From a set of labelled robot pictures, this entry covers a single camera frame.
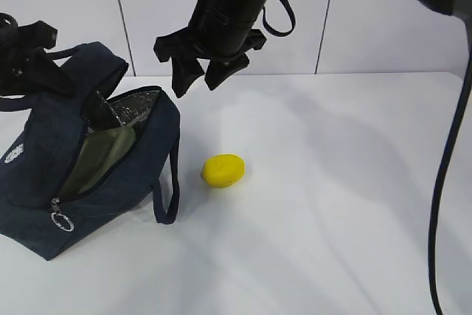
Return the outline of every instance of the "zipper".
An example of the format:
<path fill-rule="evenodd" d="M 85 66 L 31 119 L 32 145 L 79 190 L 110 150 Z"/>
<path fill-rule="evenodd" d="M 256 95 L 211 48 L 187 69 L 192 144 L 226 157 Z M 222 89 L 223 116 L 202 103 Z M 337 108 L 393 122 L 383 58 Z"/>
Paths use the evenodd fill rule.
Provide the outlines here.
<path fill-rule="evenodd" d="M 108 90 L 106 93 L 105 93 L 105 97 L 109 97 L 111 94 L 113 94 L 113 92 L 115 91 L 115 89 L 117 88 L 117 86 L 119 85 L 121 80 L 118 80 L 117 82 L 115 82 L 113 84 L 113 86 L 110 88 L 110 90 Z M 106 79 L 102 80 L 96 87 L 93 91 L 91 91 L 87 97 L 85 98 L 84 102 L 86 102 L 91 95 L 93 95 L 95 93 L 95 91 L 97 90 L 97 88 L 99 88 L 102 84 L 104 84 L 106 82 Z M 83 116 L 83 112 L 82 112 L 82 109 L 80 109 L 80 117 Z M 80 155 L 80 151 L 82 150 L 82 146 L 83 146 L 83 143 L 86 139 L 86 134 L 87 134 L 87 130 L 88 130 L 88 126 L 87 124 L 83 123 L 83 127 L 82 127 L 82 131 L 80 132 L 80 139 L 79 139 L 79 142 L 78 142 L 78 145 L 77 145 L 77 149 L 76 151 L 74 152 L 74 155 L 73 155 L 73 159 L 72 161 L 74 163 L 70 164 L 68 166 L 68 172 L 65 174 L 65 176 L 63 177 L 63 180 L 60 182 L 60 184 L 58 185 L 58 188 L 56 190 L 56 194 L 55 195 L 59 195 L 59 192 L 60 192 L 60 189 L 63 187 L 63 185 L 66 183 L 67 179 L 69 178 L 70 174 L 72 173 L 72 170 L 74 169 L 74 166 L 75 164 L 77 163 L 77 160 L 79 159 L 79 155 Z"/>
<path fill-rule="evenodd" d="M 67 215 L 64 215 L 61 212 L 61 210 L 59 208 L 59 203 L 60 203 L 59 198 L 53 198 L 52 199 L 52 201 L 51 201 L 51 208 L 52 208 L 51 219 L 54 222 L 54 224 L 56 224 L 59 227 L 59 229 L 63 230 L 64 232 L 73 232 L 74 229 L 75 229 L 75 225 Z"/>

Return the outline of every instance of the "bag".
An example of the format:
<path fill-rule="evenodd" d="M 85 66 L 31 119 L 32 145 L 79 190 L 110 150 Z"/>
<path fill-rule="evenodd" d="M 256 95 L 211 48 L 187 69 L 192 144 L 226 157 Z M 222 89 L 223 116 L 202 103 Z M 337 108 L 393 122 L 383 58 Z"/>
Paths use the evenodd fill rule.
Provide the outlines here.
<path fill-rule="evenodd" d="M 61 68 L 77 86 L 73 99 L 47 92 L 0 98 L 0 111 L 31 109 L 23 133 L 0 161 L 0 233 L 46 260 L 151 192 L 156 220 L 171 224 L 180 197 L 180 113 L 170 98 L 151 86 L 107 102 L 127 63 L 100 43 L 55 59 L 65 55 L 72 55 Z M 159 176 L 168 156 L 173 196 L 165 211 Z"/>

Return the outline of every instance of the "black cable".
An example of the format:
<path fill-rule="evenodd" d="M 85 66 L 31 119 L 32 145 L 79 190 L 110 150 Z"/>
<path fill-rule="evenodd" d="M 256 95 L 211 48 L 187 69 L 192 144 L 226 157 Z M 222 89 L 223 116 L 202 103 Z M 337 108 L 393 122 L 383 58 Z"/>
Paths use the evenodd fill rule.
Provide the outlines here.
<path fill-rule="evenodd" d="M 263 25 L 264 28 L 267 32 L 269 32 L 271 35 L 276 36 L 276 37 L 286 37 L 290 35 L 296 27 L 296 17 L 294 10 L 292 9 L 292 6 L 290 5 L 290 2 L 288 0 L 279 0 L 282 6 L 284 7 L 285 11 L 288 14 L 288 17 L 290 18 L 291 26 L 292 28 L 287 31 L 287 32 L 281 32 L 277 31 L 274 29 L 269 23 L 267 22 L 267 9 L 266 7 L 263 7 Z"/>
<path fill-rule="evenodd" d="M 437 294 L 436 281 L 436 236 L 437 236 L 437 222 L 440 214 L 441 197 L 443 194 L 445 177 L 448 173 L 448 168 L 451 163 L 452 153 L 456 145 L 457 137 L 459 136 L 460 127 L 465 116 L 465 110 L 472 89 L 472 55 L 469 57 L 467 72 L 465 74 L 464 83 L 457 103 L 456 113 L 452 122 L 451 130 L 449 131 L 448 141 L 446 142 L 444 154 L 437 172 L 436 183 L 434 185 L 433 200 L 431 203 L 431 217 L 429 220 L 428 231 L 428 274 L 429 274 L 429 291 L 433 301 L 434 310 L 437 315 L 443 315 L 440 300 Z"/>

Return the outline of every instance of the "yellow lemon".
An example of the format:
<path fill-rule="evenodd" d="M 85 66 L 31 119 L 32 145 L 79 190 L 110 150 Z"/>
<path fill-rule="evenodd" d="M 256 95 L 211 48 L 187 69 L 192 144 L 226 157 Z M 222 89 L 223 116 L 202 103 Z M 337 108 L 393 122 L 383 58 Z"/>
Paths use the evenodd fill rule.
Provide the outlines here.
<path fill-rule="evenodd" d="M 244 176 L 244 161 L 236 155 L 213 156 L 205 162 L 201 178 L 211 187 L 225 188 Z"/>

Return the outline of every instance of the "bag handle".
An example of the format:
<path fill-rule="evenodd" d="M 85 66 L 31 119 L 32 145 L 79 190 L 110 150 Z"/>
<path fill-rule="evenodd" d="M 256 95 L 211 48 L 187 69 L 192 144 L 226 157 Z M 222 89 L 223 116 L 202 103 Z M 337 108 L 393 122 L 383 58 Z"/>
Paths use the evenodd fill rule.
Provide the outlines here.
<path fill-rule="evenodd" d="M 180 185 L 178 184 L 178 146 L 180 137 L 177 138 L 172 147 L 170 157 L 170 174 L 172 176 L 172 198 L 170 199 L 169 208 L 165 211 L 164 201 L 162 200 L 162 189 L 159 179 L 153 185 L 154 197 L 154 215 L 156 221 L 160 224 L 170 225 L 177 219 L 178 205 L 180 203 Z"/>
<path fill-rule="evenodd" d="M 0 97 L 0 112 L 16 112 L 31 109 L 36 102 L 36 95 L 26 95 L 19 99 Z"/>
<path fill-rule="evenodd" d="M 75 55 L 80 49 L 80 46 L 65 49 L 59 52 L 49 52 L 46 56 L 51 60 L 59 60 Z M 37 100 L 37 96 L 34 94 L 25 95 L 18 99 L 8 99 L 6 97 L 0 97 L 0 112 L 17 112 L 30 110 Z"/>

